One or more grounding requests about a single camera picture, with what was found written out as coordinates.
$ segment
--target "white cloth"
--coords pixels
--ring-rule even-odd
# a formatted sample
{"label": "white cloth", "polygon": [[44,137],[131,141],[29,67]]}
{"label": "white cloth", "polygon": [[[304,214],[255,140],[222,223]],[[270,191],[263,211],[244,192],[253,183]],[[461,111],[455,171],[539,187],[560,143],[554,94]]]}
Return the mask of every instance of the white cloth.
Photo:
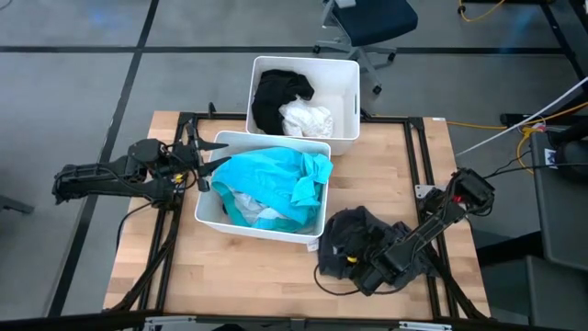
{"label": "white cloth", "polygon": [[251,225],[255,224],[259,218],[268,220],[273,220],[276,218],[288,218],[273,208],[269,208],[265,204],[259,203],[248,194],[232,190],[232,196],[235,198],[235,207],[241,212],[241,215],[244,217],[244,219]]}
{"label": "white cloth", "polygon": [[331,138],[333,117],[325,107],[312,107],[297,99],[279,108],[284,117],[282,127],[287,136]]}

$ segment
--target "chair base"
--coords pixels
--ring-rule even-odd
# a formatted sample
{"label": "chair base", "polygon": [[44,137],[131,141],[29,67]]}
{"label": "chair base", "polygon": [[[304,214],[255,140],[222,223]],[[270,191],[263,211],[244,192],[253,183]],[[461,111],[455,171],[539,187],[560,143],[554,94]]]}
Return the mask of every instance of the chair base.
{"label": "chair base", "polygon": [[[318,54],[321,52],[321,47],[335,49],[338,51],[345,51],[347,53],[345,56],[347,60],[357,61],[361,67],[361,72],[367,72],[372,81],[376,83],[372,90],[376,95],[379,94],[379,92],[382,90],[382,83],[379,80],[379,76],[376,70],[391,65],[392,61],[394,60],[394,56],[396,55],[396,48],[385,48],[377,46],[353,47],[347,43],[330,40],[317,41],[312,52]],[[369,60],[368,53],[388,54],[388,58],[385,62],[373,63]]]}
{"label": "chair base", "polygon": [[0,211],[1,210],[8,210],[8,211],[19,211],[24,214],[30,214],[35,209],[25,203],[20,201],[12,200],[10,198],[0,196]]}

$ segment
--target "table leg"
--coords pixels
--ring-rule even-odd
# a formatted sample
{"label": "table leg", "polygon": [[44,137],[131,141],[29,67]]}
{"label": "table leg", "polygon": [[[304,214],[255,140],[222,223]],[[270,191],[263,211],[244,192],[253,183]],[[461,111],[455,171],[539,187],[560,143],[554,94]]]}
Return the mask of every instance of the table leg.
{"label": "table leg", "polygon": [[543,257],[541,232],[521,235],[494,245],[476,249],[481,267],[512,261],[525,256]]}

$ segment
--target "crumpled clothing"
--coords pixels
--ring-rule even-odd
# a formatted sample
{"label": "crumpled clothing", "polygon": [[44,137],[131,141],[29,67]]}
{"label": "crumpled clothing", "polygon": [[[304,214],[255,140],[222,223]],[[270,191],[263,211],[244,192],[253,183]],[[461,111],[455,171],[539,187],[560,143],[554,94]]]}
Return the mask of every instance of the crumpled clothing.
{"label": "crumpled clothing", "polygon": [[268,70],[261,74],[251,110],[257,128],[266,134],[284,135],[280,106],[301,97],[312,99],[314,89],[304,74],[284,70]]}
{"label": "crumpled clothing", "polygon": [[312,107],[298,98],[279,108],[282,126],[287,136],[331,138],[333,117],[325,107]]}
{"label": "crumpled clothing", "polygon": [[232,190],[286,217],[271,221],[263,218],[255,227],[293,233],[316,217],[322,186],[332,171],[333,164],[325,155],[272,147],[233,155],[214,172],[212,187],[220,194],[234,224],[252,226],[235,206]]}
{"label": "crumpled clothing", "polygon": [[[362,257],[366,247],[378,241],[394,243],[410,231],[403,222],[389,225],[381,221],[364,206],[339,211],[324,225],[319,241],[319,272],[339,280],[349,278],[356,265],[350,264],[347,257]],[[395,289],[403,288],[420,274],[438,276],[424,250],[414,254],[410,269],[398,275],[391,285]]]}
{"label": "crumpled clothing", "polygon": [[288,218],[265,204],[253,199],[248,194],[232,190],[232,195],[235,198],[235,207],[241,212],[244,219],[254,228],[262,228],[264,226],[262,224],[267,223],[266,220]]}

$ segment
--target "teal cloth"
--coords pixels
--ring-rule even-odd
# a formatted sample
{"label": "teal cloth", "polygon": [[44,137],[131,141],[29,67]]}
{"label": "teal cloth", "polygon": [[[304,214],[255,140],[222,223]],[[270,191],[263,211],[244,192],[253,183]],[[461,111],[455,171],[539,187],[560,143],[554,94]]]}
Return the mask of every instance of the teal cloth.
{"label": "teal cloth", "polygon": [[[234,224],[294,233],[316,217],[322,186],[332,171],[333,164],[325,155],[272,147],[232,155],[214,172],[212,187],[220,194]],[[231,188],[288,218],[258,219],[249,224],[235,207]]]}

